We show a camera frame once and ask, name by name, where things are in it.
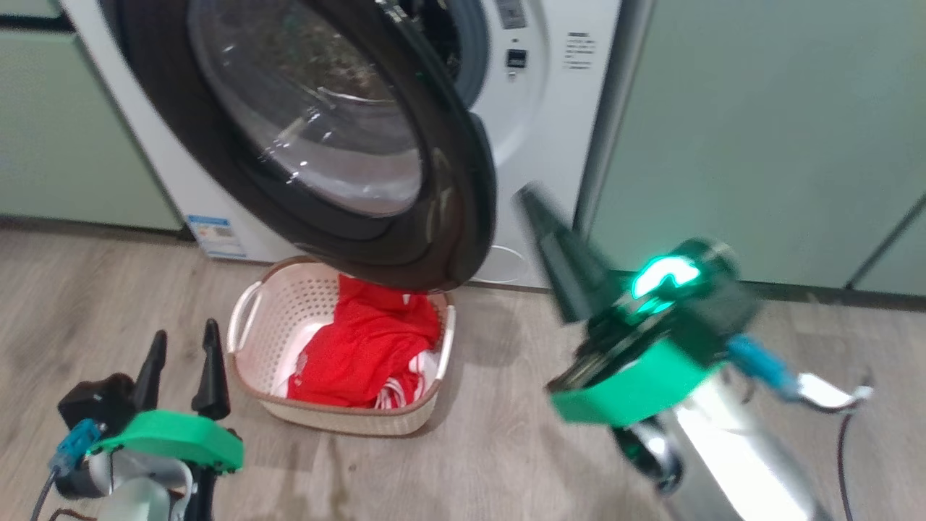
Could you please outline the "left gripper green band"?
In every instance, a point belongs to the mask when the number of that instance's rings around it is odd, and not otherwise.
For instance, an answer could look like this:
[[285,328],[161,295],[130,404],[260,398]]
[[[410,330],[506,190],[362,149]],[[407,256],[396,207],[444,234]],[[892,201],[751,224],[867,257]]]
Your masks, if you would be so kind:
[[214,318],[205,322],[205,362],[191,408],[158,408],[166,331],[158,330],[133,389],[141,413],[119,434],[90,448],[88,469],[103,494],[96,521],[215,521],[217,481],[244,465],[241,438],[216,421],[229,416],[229,387]]

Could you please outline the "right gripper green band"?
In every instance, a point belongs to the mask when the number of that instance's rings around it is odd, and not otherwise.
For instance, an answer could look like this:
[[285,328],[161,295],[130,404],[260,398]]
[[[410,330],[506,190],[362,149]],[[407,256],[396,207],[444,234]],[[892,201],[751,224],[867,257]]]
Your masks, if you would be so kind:
[[547,384],[568,423],[611,429],[621,453],[660,492],[676,487],[684,466],[658,415],[707,379],[717,356],[674,339],[684,306],[715,303],[718,288],[621,291],[608,259],[563,220],[541,185],[514,197],[563,323],[589,320],[572,365]]

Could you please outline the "black washing machine door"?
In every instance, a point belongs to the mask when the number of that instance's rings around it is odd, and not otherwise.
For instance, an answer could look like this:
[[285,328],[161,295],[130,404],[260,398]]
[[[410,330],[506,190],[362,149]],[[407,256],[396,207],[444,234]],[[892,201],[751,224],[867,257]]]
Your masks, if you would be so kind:
[[493,243],[482,121],[392,0],[95,0],[172,156],[185,214],[254,220],[266,263],[304,252],[416,292],[470,280]]

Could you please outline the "red and white garment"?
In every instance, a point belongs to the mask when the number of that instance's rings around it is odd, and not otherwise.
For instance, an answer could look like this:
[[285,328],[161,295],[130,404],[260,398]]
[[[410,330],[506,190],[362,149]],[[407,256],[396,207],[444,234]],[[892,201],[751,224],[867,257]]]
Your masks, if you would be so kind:
[[442,322],[425,295],[339,276],[333,322],[297,358],[286,398],[333,407],[410,406],[436,378]]

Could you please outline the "white front-load washing machine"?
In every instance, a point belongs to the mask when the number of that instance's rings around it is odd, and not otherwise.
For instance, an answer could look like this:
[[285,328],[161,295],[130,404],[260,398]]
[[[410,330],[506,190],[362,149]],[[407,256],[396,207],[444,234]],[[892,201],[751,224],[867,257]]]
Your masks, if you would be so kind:
[[[156,175],[161,165],[191,165],[191,159],[172,156],[174,146],[164,145],[164,131],[136,133],[130,127],[133,122],[152,122],[153,117],[120,108],[123,100],[140,100],[141,91],[129,86],[128,70],[118,63],[114,39],[95,8],[95,0],[59,2]],[[514,197],[525,185],[544,184],[565,210],[566,220],[572,220],[592,145],[592,128],[621,0],[523,0],[523,4],[527,27],[504,30],[495,2],[482,0],[490,50],[483,89],[470,111],[482,121],[495,161],[497,210],[490,247],[503,245],[523,254],[530,264],[531,287],[541,288],[545,281],[540,263],[528,245],[528,234],[522,230]],[[525,69],[506,68],[509,48],[528,50]],[[261,258],[264,241],[252,241],[254,220],[244,211],[234,210],[229,222],[247,258],[221,259],[266,263]],[[291,257],[299,255],[307,256],[297,252]],[[484,280],[486,258],[467,281],[492,284]]]

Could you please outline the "cream perforated laundry basket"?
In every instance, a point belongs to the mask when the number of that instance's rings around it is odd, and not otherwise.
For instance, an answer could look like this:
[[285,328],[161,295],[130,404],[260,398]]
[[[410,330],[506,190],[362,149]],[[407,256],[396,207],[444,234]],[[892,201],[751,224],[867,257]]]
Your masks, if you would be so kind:
[[378,411],[290,400],[286,388],[297,358],[322,326],[334,317],[337,270],[307,257],[287,258],[241,294],[227,334],[229,372],[275,418],[288,423],[355,436],[408,436],[430,420],[449,369],[457,312],[450,294],[429,300],[442,323],[436,369],[419,399]]

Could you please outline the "light green cabinet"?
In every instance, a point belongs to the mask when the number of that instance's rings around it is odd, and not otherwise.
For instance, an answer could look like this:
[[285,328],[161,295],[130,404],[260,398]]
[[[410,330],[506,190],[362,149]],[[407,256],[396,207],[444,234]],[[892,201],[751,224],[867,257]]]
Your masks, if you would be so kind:
[[183,228],[59,0],[0,0],[0,218]]

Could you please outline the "pale green narrow cabinet door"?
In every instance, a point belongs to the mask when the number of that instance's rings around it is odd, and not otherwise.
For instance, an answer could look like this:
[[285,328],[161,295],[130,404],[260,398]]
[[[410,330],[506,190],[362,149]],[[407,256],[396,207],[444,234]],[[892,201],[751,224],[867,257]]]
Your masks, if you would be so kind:
[[846,287],[926,297],[926,192],[864,261]]

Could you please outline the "round filter cover panel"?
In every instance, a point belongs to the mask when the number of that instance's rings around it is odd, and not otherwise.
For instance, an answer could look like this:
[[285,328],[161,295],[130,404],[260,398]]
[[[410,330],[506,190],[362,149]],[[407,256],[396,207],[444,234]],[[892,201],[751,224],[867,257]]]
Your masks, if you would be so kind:
[[484,280],[492,284],[531,287],[529,261],[518,250],[503,245],[493,245],[483,265]]

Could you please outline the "blue energy label sticker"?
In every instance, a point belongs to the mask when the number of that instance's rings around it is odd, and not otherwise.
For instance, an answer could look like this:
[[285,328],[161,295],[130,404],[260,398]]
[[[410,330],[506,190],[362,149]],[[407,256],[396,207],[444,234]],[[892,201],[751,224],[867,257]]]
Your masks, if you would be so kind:
[[206,255],[214,258],[247,258],[242,242],[226,219],[186,215],[190,231]]

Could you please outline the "pale green wide cabinet panel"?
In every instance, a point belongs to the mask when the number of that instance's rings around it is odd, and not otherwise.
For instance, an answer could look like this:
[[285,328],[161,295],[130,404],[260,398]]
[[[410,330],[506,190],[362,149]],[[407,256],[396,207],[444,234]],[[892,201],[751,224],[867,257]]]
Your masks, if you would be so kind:
[[926,192],[926,0],[622,0],[576,224],[847,288]]

